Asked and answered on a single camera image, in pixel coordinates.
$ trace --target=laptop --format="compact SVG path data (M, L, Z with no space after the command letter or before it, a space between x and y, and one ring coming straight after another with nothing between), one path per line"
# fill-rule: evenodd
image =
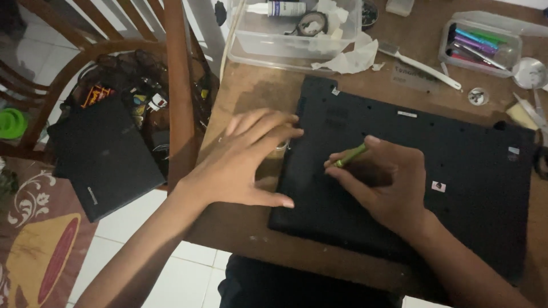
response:
M307 76L297 115L305 130L284 155L277 192L294 209L274 208L269 228L400 263L421 258L378 224L336 180L324 175L331 153L371 134L425 155L425 207L464 245L509 281L526 252L534 131L496 128L362 98L333 94L336 81Z
M118 95L48 128L55 174L70 180L89 221L97 221L165 183Z

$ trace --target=wooden chair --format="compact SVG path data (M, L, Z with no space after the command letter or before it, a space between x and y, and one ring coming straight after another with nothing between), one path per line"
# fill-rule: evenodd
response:
M0 70L10 75L18 83L0 77L0 84L9 90L22 95L25 99L16 99L5 92L0 92L0 99L5 99L21 110L38 108L38 115L29 120L28 128L17 146L8 145L0 141L0 156L19 157L37 161L48 161L48 155L42 151L35 151L35 145L44 128L49 114L55 106L63 89L71 78L90 61L94 61L100 54L111 54L143 49L154 54L167 54L169 68L169 112L170 131L177 132L171 136L174 141L170 153L178 154L177 159L187 161L187 170L177 170L177 173L188 173L196 162L198 145L195 142L195 123L191 100L190 57L187 47L187 37L191 37L194 50L198 57L205 60L197 40L189 26L185 25L185 14L181 1L165 0L165 9L158 0L147 0L152 11L164 27L167 41L159 42L147 24L141 18L137 9L130 0L117 0L127 16L133 22L142 39L125 39L101 14L91 0L74 0L74 2L93 20L108 39L91 43L81 31L73 28L64 21L54 9L44 0L18 0L18 2L42 18L49 26L62 34L74 44L80 53L76 55L55 77L50 85L40 85L25 79L5 63L0 61ZM41 90L44 94L35 93Z

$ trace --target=wooden table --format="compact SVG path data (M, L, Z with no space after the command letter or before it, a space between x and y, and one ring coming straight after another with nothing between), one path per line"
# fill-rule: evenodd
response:
M385 1L375 0L381 14L368 31L400 46L400 51L432 67L439 67L437 53L444 24L455 12L484 10L512 18L546 24L541 11L489 0L416 0L410 16L403 18L386 13ZM548 62L548 40L524 39L524 56ZM391 104L491 126L504 118L504 110L513 103L512 91L533 101L532 93L519 89L513 81L449 66L449 74L463 85L463 92L444 84L439 91L421 92L391 82L394 60L378 54L375 62L386 61L378 72L333 75L338 89ZM294 112L300 96L304 74L229 62L219 89L198 162L217 143L235 113L260 107ZM467 99L469 90L482 87L490 95L483 106L473 106ZM548 95L540 93L548 110ZM281 165L282 153L275 152L261 165L257 177L262 187L273 191ZM521 283L523 293L536 304L546 305L548 293L548 181L536 174L531 178L528 223L528 253ZM235 254L268 261L300 270L320 273L344 280L364 283L400 294L439 298L436 288L409 267L342 248L285 235L269 230L270 209L239 204L210 205L189 232L188 241Z

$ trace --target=bottle label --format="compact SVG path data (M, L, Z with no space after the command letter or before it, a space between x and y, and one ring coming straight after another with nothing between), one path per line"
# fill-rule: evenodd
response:
M301 16L306 12L304 2L270 1L269 16Z

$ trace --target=rug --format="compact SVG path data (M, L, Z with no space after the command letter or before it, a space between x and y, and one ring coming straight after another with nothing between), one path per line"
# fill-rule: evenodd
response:
M51 166L5 162L19 190L0 203L0 307L65 307L97 223Z

